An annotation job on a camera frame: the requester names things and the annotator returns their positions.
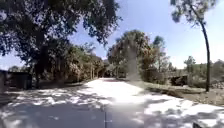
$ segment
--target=dirt shoulder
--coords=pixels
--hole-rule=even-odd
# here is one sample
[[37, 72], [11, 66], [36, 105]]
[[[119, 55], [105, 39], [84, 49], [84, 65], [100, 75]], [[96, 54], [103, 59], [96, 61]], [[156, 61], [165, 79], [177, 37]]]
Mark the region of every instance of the dirt shoulder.
[[200, 88], [167, 86], [142, 81], [127, 81], [127, 83], [142, 87], [146, 92], [157, 92], [203, 104], [224, 106], [224, 90], [220, 89], [211, 89], [206, 93], [204, 89]]

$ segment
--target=tree trunk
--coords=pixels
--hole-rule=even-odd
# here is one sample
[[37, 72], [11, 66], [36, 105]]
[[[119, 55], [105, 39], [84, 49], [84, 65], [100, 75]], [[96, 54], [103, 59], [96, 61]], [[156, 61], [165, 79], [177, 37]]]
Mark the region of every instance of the tree trunk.
[[203, 20], [200, 18], [200, 16], [198, 15], [198, 13], [195, 11], [195, 9], [193, 8], [193, 5], [191, 4], [191, 2], [189, 1], [189, 5], [191, 10], [194, 12], [194, 14], [197, 17], [198, 22], [200, 23], [201, 27], [202, 27], [202, 32], [204, 34], [204, 38], [205, 38], [205, 44], [206, 44], [206, 50], [207, 50], [207, 79], [206, 79], [206, 88], [205, 91], [209, 92], [209, 85], [210, 85], [210, 48], [209, 48], [209, 42], [208, 42], [208, 35], [205, 29], [205, 25], [203, 23]]
[[206, 49], [207, 49], [207, 80], [206, 80], [206, 92], [209, 92], [209, 85], [210, 85], [210, 48], [209, 48], [209, 42], [208, 42], [208, 36], [207, 36], [207, 32], [205, 29], [205, 26], [203, 23], [200, 23], [201, 27], [202, 27], [202, 32], [204, 34], [205, 37], [205, 44], [206, 44]]

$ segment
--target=blue sky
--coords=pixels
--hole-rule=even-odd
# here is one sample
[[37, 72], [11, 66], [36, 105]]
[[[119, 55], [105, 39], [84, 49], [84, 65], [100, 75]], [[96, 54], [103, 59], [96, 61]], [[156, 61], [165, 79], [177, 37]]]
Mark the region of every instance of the blue sky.
[[[224, 1], [206, 13], [207, 32], [211, 49], [211, 60], [224, 60]], [[184, 60], [189, 55], [193, 56], [197, 63], [206, 62], [206, 47], [200, 27], [191, 28], [184, 18], [180, 23], [174, 23], [171, 18], [173, 8], [169, 0], [118, 0], [120, 10], [118, 15], [123, 18], [119, 22], [119, 28], [109, 37], [109, 44], [104, 48], [95, 39], [90, 38], [87, 32], [78, 26], [78, 33], [70, 36], [74, 44], [84, 42], [95, 42], [96, 55], [105, 58], [108, 47], [115, 43], [125, 31], [138, 29], [145, 32], [153, 41], [159, 35], [164, 37], [166, 52], [174, 66], [183, 68]], [[19, 58], [14, 57], [14, 52], [0, 57], [0, 68], [7, 69], [13, 65], [21, 66], [23, 63]]]

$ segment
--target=tree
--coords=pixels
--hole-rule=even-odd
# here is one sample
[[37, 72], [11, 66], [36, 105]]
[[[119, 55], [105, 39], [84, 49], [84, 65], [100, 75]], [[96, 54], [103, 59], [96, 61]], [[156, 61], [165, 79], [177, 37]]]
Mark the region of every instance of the tree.
[[192, 56], [189, 56], [187, 60], [184, 61], [187, 65], [187, 71], [189, 73], [193, 73], [193, 65], [195, 65], [195, 59]]
[[169, 57], [166, 56], [165, 50], [165, 41], [161, 36], [156, 36], [153, 41], [153, 47], [156, 50], [156, 67], [159, 72], [166, 71], [168, 66]]
[[212, 65], [212, 77], [221, 78], [224, 75], [224, 61], [218, 60]]
[[206, 22], [204, 19], [205, 13], [215, 6], [217, 0], [171, 0], [171, 5], [176, 9], [172, 13], [173, 20], [179, 22], [182, 15], [185, 15], [186, 20], [193, 25], [201, 26], [205, 38], [207, 50], [207, 80], [206, 92], [209, 91], [210, 85], [210, 49], [209, 41], [206, 32]]
[[173, 67], [173, 64], [171, 62], [169, 62], [168, 64], [168, 71], [175, 71], [175, 67]]
[[12, 66], [8, 69], [9, 72], [20, 72], [20, 68], [18, 66]]
[[67, 42], [81, 21], [91, 37], [106, 44], [120, 19], [118, 8], [114, 0], [2, 0], [0, 54], [15, 49], [21, 60], [35, 67], [38, 78], [45, 68], [51, 69], [52, 49], [60, 49], [57, 46]]
[[108, 50], [107, 56], [116, 69], [125, 68], [123, 71], [131, 75], [131, 79], [138, 79], [139, 73], [146, 74], [143, 72], [154, 64], [153, 53], [155, 50], [149, 44], [149, 37], [143, 32], [132, 30], [116, 40], [116, 44]]

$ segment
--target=asphalt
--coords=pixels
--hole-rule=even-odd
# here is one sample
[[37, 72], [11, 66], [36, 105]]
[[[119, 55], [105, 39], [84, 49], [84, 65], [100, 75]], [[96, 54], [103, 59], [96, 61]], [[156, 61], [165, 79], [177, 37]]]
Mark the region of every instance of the asphalt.
[[145, 92], [114, 79], [20, 92], [0, 112], [2, 128], [224, 127], [224, 108]]

